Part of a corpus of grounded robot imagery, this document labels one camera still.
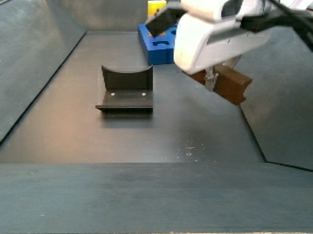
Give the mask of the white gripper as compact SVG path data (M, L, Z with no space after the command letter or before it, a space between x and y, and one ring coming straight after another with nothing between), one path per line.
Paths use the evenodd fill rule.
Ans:
M273 10L266 0L181 0L186 11L178 21L174 61L194 74L206 69L206 89L215 89L218 74L210 68L222 63L233 68L239 55L262 46L272 30L253 33L241 28L245 16L262 16Z

